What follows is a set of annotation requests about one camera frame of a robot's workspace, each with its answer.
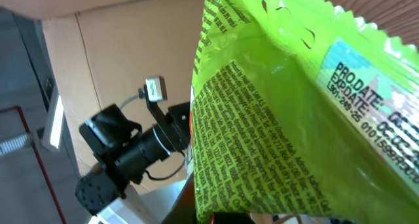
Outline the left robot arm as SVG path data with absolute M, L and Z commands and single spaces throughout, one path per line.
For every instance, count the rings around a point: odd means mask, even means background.
M 128 120 L 115 104 L 80 126 L 79 132 L 97 163 L 80 178 L 75 196 L 91 215 L 97 215 L 117 198 L 126 198 L 128 184 L 140 184 L 155 162 L 188 147 L 189 103 L 173 105 L 167 113 L 154 102 L 147 107 L 156 119 L 147 130 Z

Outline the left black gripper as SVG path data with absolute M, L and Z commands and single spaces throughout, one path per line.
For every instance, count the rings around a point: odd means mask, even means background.
M 173 105 L 168 108 L 168 116 L 172 119 L 171 126 L 176 131 L 178 139 L 175 140 L 175 148 L 182 151 L 189 146 L 190 133 L 190 102 Z

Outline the green snack packet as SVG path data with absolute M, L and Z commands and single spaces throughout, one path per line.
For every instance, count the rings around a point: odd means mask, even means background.
M 196 216 L 418 222 L 418 50 L 326 0 L 204 0 Z

